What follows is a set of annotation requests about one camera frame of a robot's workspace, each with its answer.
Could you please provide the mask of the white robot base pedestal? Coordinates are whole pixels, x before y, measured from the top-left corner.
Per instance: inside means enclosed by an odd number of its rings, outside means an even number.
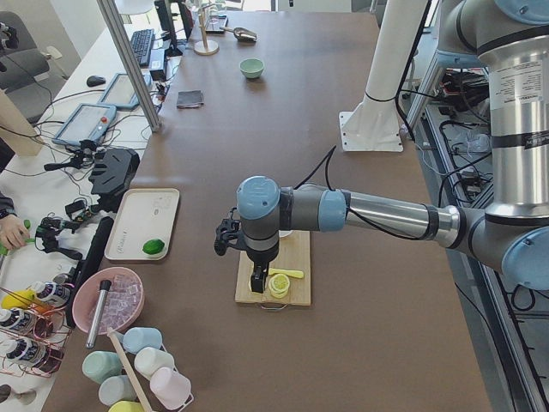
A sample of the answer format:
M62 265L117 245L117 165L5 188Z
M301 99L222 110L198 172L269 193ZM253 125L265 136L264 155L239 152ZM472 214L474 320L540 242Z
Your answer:
M353 111L339 113L343 150L403 150L395 103L429 8L428 1L386 3L364 98Z

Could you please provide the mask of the person's hand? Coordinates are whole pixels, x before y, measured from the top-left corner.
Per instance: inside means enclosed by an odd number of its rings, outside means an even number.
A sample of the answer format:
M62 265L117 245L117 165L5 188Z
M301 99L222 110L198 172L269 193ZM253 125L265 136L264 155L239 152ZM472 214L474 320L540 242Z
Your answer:
M30 238L24 221L16 215L6 215L1 219L1 244L9 251L21 248Z

